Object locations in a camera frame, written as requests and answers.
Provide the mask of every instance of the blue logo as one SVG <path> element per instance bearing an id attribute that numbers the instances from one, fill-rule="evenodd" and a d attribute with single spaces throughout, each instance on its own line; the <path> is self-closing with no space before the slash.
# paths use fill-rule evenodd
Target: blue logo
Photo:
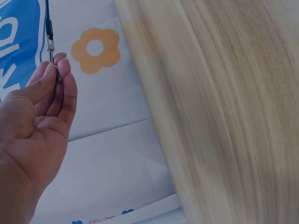
<path id="1" fill-rule="evenodd" d="M 43 0 L 0 0 L 0 103 L 24 88 L 42 61 Z"/>

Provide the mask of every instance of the finger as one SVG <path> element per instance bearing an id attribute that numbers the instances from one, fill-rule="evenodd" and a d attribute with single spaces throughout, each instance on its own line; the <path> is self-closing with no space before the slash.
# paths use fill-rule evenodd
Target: finger
<path id="1" fill-rule="evenodd" d="M 33 83 L 37 82 L 38 80 L 40 80 L 43 77 L 43 74 L 45 73 L 48 64 L 49 64 L 49 62 L 42 62 L 37 67 L 37 69 L 34 71 L 32 77 L 31 77 L 31 79 L 27 83 L 27 86 L 32 85 Z"/>
<path id="2" fill-rule="evenodd" d="M 54 62 L 56 65 L 58 65 L 65 58 L 66 58 L 66 53 L 58 53 L 57 55 L 55 55 Z M 55 94 L 56 94 L 56 88 L 54 88 L 53 92 L 49 94 L 44 100 L 42 100 L 37 105 L 35 105 L 35 115 L 43 116 L 47 113 L 50 105 L 53 102 Z"/>
<path id="3" fill-rule="evenodd" d="M 77 108 L 77 84 L 74 76 L 69 73 L 64 78 L 64 102 L 62 105 L 59 118 L 62 119 L 71 128 L 71 124 L 74 120 L 76 108 Z"/>
<path id="4" fill-rule="evenodd" d="M 63 85 L 63 83 L 61 83 L 56 86 L 55 96 L 54 96 L 54 99 L 47 111 L 46 116 L 58 117 L 58 115 L 62 109 L 63 101 L 64 101 L 64 85 Z"/>
<path id="5" fill-rule="evenodd" d="M 58 65 L 58 62 L 64 58 L 66 58 L 67 54 L 66 53 L 58 53 L 54 57 L 54 64 Z"/>
<path id="6" fill-rule="evenodd" d="M 71 65 L 69 60 L 66 58 L 62 59 L 58 62 L 58 70 L 61 76 L 62 81 L 66 77 L 67 74 L 71 72 Z M 57 117 L 61 111 L 62 104 L 64 101 L 64 84 L 63 82 L 56 86 L 56 93 L 54 99 L 48 109 L 47 116 L 55 116 Z"/>
<path id="7" fill-rule="evenodd" d="M 24 89 L 12 91 L 9 96 L 27 97 L 33 105 L 36 105 L 53 91 L 55 80 L 56 67 L 53 63 L 49 63 L 41 79 Z"/>
<path id="8" fill-rule="evenodd" d="M 62 80 L 71 72 L 71 64 L 67 58 L 60 60 L 57 67 Z"/>

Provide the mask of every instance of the hand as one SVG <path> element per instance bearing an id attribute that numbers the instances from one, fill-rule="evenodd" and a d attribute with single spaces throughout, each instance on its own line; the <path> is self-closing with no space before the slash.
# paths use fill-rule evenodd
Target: hand
<path id="1" fill-rule="evenodd" d="M 62 83 L 55 85 L 54 64 L 43 62 L 26 88 L 11 92 L 0 104 L 0 217 L 7 216 L 5 223 L 29 223 L 66 153 L 77 86 L 66 54 L 56 55 L 54 62 Z M 11 211 L 5 209 L 10 203 Z"/>

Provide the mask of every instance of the white surface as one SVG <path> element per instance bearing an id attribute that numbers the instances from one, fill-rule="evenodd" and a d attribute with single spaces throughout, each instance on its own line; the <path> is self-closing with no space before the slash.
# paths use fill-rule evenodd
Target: white surface
<path id="1" fill-rule="evenodd" d="M 78 84 L 78 109 L 70 140 L 100 133 L 150 117 L 137 72 L 112 0 L 50 0 L 56 52 L 66 52 Z M 120 36 L 120 61 L 97 74 L 85 74 L 71 56 L 71 47 L 93 27 L 113 29 Z M 97 54 L 100 49 L 88 49 Z M 44 50 L 43 58 L 47 60 Z"/>
<path id="2" fill-rule="evenodd" d="M 151 120 L 69 143 L 32 224 L 105 220 L 174 193 Z"/>

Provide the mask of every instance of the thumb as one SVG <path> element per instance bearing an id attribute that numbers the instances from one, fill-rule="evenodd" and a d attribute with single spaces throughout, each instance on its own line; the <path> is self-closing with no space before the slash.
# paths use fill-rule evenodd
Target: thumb
<path id="1" fill-rule="evenodd" d="M 8 96 L 23 96 L 29 98 L 33 105 L 42 101 L 55 87 L 57 70 L 53 63 L 49 63 L 43 77 L 22 90 L 12 91 Z"/>

